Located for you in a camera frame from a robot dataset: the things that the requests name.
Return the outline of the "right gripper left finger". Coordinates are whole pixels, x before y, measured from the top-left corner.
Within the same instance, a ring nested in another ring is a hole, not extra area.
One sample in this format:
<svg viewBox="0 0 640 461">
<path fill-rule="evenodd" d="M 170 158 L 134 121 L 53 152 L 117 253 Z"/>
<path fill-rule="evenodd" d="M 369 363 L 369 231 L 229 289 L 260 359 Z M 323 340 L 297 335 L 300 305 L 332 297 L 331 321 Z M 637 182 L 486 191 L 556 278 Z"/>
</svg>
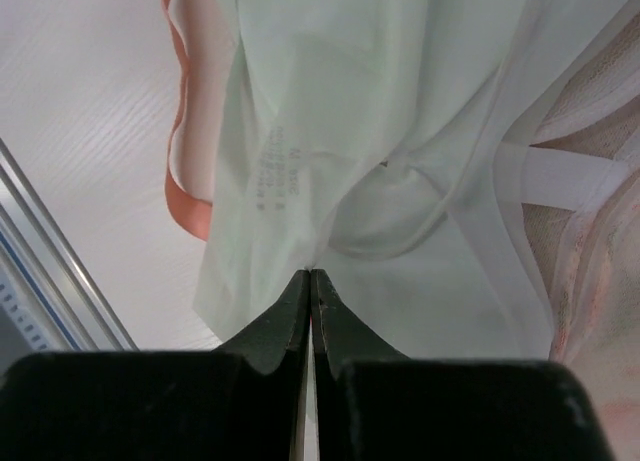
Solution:
<svg viewBox="0 0 640 461">
<path fill-rule="evenodd" d="M 310 275 L 211 351 L 46 353 L 1 380 L 5 460 L 299 460 Z"/>
</svg>

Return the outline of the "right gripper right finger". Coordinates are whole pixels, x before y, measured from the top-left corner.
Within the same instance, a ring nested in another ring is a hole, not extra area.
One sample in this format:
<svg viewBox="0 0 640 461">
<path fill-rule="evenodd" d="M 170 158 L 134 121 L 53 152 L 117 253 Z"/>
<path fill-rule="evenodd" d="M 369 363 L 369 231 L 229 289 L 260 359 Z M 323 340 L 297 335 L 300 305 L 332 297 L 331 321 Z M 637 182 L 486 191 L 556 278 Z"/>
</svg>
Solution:
<svg viewBox="0 0 640 461">
<path fill-rule="evenodd" d="M 323 460 L 610 460 L 582 385 L 516 360 L 419 360 L 394 349 L 310 276 Z"/>
</svg>

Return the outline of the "floral pink laundry bag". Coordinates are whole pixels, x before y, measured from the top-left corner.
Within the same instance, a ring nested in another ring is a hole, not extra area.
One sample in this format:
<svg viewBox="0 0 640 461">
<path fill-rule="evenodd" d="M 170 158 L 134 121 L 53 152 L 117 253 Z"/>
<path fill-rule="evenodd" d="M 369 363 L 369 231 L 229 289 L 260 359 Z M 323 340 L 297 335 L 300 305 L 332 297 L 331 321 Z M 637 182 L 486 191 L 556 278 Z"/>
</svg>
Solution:
<svg viewBox="0 0 640 461">
<path fill-rule="evenodd" d="M 220 0 L 162 0 L 180 65 L 165 196 L 176 223 L 207 245 L 227 84 L 237 40 Z M 565 81 L 524 146 L 517 197 L 494 177 L 508 227 L 523 231 L 556 331 L 543 359 L 587 393 L 610 460 L 639 456 L 639 0 L 619 31 Z"/>
</svg>

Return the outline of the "pale green bra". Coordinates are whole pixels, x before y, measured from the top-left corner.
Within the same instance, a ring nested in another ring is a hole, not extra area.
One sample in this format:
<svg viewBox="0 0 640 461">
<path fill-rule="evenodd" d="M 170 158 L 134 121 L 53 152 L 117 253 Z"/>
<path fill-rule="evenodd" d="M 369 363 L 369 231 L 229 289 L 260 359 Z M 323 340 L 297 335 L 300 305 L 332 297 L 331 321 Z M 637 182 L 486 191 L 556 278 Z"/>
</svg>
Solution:
<svg viewBox="0 0 640 461">
<path fill-rule="evenodd" d="M 545 358 L 494 177 L 638 0 L 220 0 L 237 40 L 194 307 L 228 340 L 323 269 L 415 357 Z"/>
</svg>

